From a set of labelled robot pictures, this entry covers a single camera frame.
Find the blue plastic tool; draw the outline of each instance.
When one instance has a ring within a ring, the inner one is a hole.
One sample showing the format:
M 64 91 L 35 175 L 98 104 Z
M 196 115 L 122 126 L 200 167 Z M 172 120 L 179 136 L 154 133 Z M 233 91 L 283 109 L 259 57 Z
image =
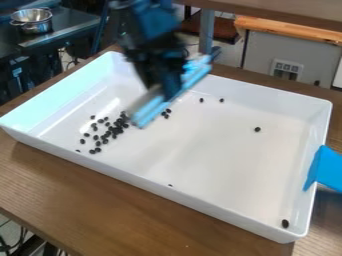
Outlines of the blue plastic tool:
M 322 145 L 315 154 L 303 190 L 315 181 L 342 192 L 342 155 Z
M 203 55 L 189 61 L 184 66 L 186 72 L 182 76 L 182 89 L 171 100 L 164 100 L 161 88 L 150 90 L 143 98 L 139 99 L 126 111 L 131 122 L 139 128 L 144 128 L 151 123 L 161 112 L 168 108 L 176 98 L 189 90 L 210 72 L 210 60 L 210 56 Z

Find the wooden shelf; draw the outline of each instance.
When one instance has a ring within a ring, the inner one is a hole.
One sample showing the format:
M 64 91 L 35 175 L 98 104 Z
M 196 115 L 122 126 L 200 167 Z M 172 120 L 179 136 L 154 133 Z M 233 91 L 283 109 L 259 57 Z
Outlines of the wooden shelf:
M 235 26 L 238 28 L 249 29 L 252 31 L 261 31 L 271 34 L 302 38 L 311 41 L 324 42 L 334 45 L 342 45 L 341 32 L 312 28 L 308 26 L 296 25 L 281 21 L 266 20 L 248 16 L 239 16 L 235 20 Z
M 338 0 L 178 0 L 179 3 L 342 32 Z

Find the black bean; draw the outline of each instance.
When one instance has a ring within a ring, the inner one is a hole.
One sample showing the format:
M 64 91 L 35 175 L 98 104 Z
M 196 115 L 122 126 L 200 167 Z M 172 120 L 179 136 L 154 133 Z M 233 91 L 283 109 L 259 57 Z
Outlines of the black bean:
M 123 120 L 127 120 L 127 119 L 128 119 L 128 117 L 126 116 L 125 113 L 121 113 L 120 117 L 121 117 Z
M 283 226 L 283 228 L 288 228 L 290 226 L 290 222 L 288 220 L 283 219 L 281 221 L 281 225 Z

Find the table leg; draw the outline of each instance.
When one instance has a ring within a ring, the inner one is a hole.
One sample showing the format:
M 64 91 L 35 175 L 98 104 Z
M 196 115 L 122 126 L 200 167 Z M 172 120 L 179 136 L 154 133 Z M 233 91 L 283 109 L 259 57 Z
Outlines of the table leg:
M 201 27 L 198 51 L 203 54 L 211 54 L 214 37 L 215 11 L 201 10 Z
M 241 57 L 241 62 L 240 62 L 240 68 L 243 69 L 245 65 L 245 59 L 246 59 L 246 53 L 247 53 L 247 46 L 248 46 L 248 40 L 249 40 L 249 30 L 246 29 L 245 32 L 245 39 L 244 39 L 244 44 L 243 44 L 243 50 L 242 50 L 242 57 Z

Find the plastic tray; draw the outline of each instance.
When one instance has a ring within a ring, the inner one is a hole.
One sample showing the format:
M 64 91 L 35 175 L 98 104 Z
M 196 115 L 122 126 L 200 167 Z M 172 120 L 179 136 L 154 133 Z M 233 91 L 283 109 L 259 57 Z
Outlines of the plastic tray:
M 330 102 L 208 75 L 171 106 L 169 119 L 130 127 L 95 155 L 92 138 L 80 144 L 83 133 L 94 134 L 91 115 L 113 122 L 144 92 L 131 64 L 109 52 L 0 124 L 25 144 L 271 240 L 307 234 L 316 184 L 302 187 L 326 139 Z

